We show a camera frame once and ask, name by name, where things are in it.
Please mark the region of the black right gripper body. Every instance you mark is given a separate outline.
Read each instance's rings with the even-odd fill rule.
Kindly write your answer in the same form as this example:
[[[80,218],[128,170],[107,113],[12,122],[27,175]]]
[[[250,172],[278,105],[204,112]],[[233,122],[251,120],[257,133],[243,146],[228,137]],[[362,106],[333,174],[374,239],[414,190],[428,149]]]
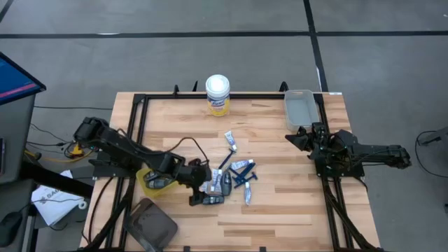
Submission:
[[[314,122],[311,126],[311,158],[319,158],[332,153],[330,133],[322,122]]]

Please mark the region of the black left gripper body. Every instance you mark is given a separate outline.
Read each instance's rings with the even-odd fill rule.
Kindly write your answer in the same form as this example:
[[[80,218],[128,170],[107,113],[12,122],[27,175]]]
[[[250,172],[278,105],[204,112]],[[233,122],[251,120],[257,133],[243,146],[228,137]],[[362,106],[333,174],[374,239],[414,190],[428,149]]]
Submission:
[[[212,172],[207,164],[184,166],[176,173],[175,180],[189,188],[199,188],[212,179]]]

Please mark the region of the white plastic bin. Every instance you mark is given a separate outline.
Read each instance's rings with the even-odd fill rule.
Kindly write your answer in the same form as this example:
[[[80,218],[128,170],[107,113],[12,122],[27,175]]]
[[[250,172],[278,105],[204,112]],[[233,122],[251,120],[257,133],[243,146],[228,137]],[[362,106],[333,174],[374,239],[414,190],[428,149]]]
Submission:
[[[292,132],[299,127],[311,127],[320,121],[319,112],[310,90],[288,90],[284,94],[286,128]]]

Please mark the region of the dark smoked plastic tray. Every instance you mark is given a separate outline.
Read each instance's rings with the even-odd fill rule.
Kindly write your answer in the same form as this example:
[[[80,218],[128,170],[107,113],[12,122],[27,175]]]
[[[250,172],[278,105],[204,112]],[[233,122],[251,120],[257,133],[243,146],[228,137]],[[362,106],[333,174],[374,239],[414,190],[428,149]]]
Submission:
[[[126,217],[124,228],[145,252],[163,252],[178,225],[151,199],[142,199]]]

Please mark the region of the yellow plastic bin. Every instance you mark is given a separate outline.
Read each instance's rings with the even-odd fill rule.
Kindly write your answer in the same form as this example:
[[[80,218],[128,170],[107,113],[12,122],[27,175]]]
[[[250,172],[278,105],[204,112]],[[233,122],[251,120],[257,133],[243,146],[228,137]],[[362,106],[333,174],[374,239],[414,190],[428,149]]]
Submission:
[[[150,198],[156,198],[158,196],[161,196],[163,194],[172,191],[173,189],[175,189],[175,187],[179,186],[177,182],[172,182],[163,188],[149,188],[148,187],[149,181],[146,181],[145,177],[149,175],[151,172],[152,170],[149,168],[142,168],[136,173],[136,179],[145,196]]]

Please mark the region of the Lysol wipes canister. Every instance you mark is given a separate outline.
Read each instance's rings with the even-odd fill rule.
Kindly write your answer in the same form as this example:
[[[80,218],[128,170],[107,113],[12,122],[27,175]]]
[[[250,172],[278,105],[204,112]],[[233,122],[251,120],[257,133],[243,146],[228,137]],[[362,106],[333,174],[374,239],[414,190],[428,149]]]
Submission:
[[[206,80],[207,106],[213,116],[224,116],[230,110],[230,82],[220,74]]]

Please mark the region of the yellow power plug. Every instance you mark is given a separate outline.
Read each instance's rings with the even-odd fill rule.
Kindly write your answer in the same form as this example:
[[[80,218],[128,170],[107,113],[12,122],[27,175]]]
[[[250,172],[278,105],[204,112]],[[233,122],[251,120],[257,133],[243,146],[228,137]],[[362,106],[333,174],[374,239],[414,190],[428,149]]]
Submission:
[[[84,156],[84,154],[85,151],[81,148],[79,143],[72,143],[66,149],[66,156],[71,159],[80,158]]]

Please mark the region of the black desk bar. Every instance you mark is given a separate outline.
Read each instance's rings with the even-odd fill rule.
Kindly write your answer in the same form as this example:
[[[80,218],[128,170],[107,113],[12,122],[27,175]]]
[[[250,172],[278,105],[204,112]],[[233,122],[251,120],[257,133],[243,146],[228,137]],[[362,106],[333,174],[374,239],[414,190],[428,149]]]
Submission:
[[[22,163],[20,176],[23,179],[32,179],[41,186],[48,186],[84,198],[91,198],[94,189],[91,185],[60,175],[30,162]]]

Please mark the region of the white papers on floor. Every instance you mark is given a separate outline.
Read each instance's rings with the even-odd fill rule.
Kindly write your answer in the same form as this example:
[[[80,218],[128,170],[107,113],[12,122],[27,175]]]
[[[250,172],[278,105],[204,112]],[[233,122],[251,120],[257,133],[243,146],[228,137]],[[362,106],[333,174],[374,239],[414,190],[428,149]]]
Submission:
[[[45,185],[40,185],[33,191],[31,203],[49,226],[58,223],[72,210],[84,210],[88,206],[84,197]]]

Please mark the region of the grey desk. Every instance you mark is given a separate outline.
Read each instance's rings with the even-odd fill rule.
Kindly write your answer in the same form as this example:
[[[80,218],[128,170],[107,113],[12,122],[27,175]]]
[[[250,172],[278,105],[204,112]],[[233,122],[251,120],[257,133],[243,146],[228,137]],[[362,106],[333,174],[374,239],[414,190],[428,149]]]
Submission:
[[[6,142],[0,185],[16,181],[20,176],[35,96],[0,105],[0,137]]]

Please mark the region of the black computer mouse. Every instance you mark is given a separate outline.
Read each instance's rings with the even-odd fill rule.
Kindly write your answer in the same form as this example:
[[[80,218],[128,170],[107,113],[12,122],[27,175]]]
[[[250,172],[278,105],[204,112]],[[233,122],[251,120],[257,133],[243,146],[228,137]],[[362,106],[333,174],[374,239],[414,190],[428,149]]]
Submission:
[[[23,214],[21,211],[7,213],[0,220],[0,248],[6,248],[23,241]]]

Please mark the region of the monitor with blue screen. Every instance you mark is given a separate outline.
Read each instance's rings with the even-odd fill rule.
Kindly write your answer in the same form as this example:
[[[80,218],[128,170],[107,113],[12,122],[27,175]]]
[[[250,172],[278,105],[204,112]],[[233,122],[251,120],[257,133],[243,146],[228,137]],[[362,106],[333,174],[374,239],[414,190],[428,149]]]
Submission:
[[[0,105],[46,91],[47,87],[0,52]]]

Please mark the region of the black aluminium table frame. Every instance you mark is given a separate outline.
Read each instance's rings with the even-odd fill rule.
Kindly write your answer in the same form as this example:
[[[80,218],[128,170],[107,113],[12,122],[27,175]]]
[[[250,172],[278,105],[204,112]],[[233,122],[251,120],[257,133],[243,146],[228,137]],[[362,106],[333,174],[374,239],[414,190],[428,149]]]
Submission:
[[[179,185],[153,198],[178,225],[168,251],[375,251],[380,247],[366,187],[357,179],[324,179],[285,136],[282,92],[232,92],[230,112],[211,115],[204,92],[120,92],[110,124],[153,149],[217,168],[237,144],[235,160],[252,159],[258,180],[251,204],[242,188],[223,204],[190,206]]]

